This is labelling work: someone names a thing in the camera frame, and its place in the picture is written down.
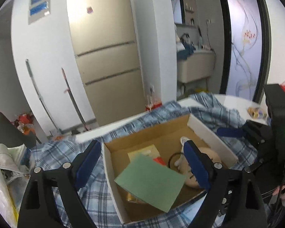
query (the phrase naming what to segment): black chair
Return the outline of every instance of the black chair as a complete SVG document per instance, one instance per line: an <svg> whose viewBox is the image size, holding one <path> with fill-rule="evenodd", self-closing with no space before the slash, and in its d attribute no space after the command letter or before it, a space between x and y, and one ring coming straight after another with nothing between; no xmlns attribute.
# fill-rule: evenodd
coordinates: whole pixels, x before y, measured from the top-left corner
<svg viewBox="0 0 285 228"><path fill-rule="evenodd" d="M0 112L0 143L7 147L25 144L27 148L32 148L36 146L36 136L33 132L23 134Z"/></svg>

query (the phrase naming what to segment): green card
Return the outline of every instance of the green card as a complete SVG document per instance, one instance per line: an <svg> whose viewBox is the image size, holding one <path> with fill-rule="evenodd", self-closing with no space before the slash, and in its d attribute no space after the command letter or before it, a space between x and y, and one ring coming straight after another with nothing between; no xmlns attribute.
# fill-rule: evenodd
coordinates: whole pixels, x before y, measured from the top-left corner
<svg viewBox="0 0 285 228"><path fill-rule="evenodd" d="M168 212L183 187L185 176L141 154L115 182L138 199Z"/></svg>

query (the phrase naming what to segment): blue plaid fabric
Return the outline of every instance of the blue plaid fabric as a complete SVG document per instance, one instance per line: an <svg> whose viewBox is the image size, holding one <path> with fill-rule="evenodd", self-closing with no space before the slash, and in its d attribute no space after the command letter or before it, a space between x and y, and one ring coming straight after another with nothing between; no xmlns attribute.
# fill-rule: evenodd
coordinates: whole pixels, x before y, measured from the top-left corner
<svg viewBox="0 0 285 228"><path fill-rule="evenodd" d="M235 127L238 128L244 124L237 110L228 110L222 106L212 94L199 93L191 96L198 101L203 107L183 108L176 102L169 102L154 111L135 119L134 121L111 131L104 136L94 138L100 142L109 142L115 138L135 133L144 128L167 122L171 119L192 113L200 119L212 131L218 127ZM244 139L223 138L221 139L227 146L239 157L239 162L233 169L242 169L253 163L256 158L255 149ZM75 143L74 138L67 138L61 141L50 141L43 145L38 145L32 149L33 156L36 160L36 166L44 170L56 169L65 162L72 162L77 154L84 152L90 141L85 143ZM71 227L67 214L62 204L62 200L57 188L53 188L58 211L61 215L63 224ZM180 214L185 208L190 206L195 200L190 201L178 208L170 210L168 213L155 218L137 222L131 225L122 225L119 221L112 198L108 192L108 185L105 179L102 155L100 156L87 184L78 192L79 197L87 209L92 220L99 228L125 227L125 228L168 228L168 227L187 227L190 221L183 218ZM221 224L219 218L213 224L218 227Z"/></svg>

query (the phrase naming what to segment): red sticker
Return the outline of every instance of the red sticker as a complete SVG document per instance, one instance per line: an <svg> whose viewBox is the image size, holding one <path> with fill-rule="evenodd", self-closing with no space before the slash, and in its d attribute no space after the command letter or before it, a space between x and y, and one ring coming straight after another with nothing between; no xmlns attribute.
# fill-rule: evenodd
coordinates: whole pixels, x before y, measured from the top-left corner
<svg viewBox="0 0 285 228"><path fill-rule="evenodd" d="M87 7L87 13L93 13L93 8L92 7Z"/></svg>

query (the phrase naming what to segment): blue gripper pad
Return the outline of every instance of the blue gripper pad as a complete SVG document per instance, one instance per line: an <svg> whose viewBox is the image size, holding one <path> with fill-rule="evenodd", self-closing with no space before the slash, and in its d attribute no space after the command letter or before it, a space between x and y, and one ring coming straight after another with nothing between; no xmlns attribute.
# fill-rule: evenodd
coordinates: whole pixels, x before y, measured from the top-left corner
<svg viewBox="0 0 285 228"><path fill-rule="evenodd" d="M246 132L242 128L218 128L216 134L223 137L241 138L246 135Z"/></svg>
<svg viewBox="0 0 285 228"><path fill-rule="evenodd" d="M99 141L93 140L82 154L76 156L76 158L81 156L80 159L82 161L82 163L78 165L76 171L75 188L77 191L87 184L87 181L91 176L91 173L100 157L100 154L101 143Z"/></svg>
<svg viewBox="0 0 285 228"><path fill-rule="evenodd" d="M209 174L188 141L184 144L184 156L187 159L189 166L191 167L191 172L195 176L200 187L206 191L209 191L211 187L209 182Z"/></svg>

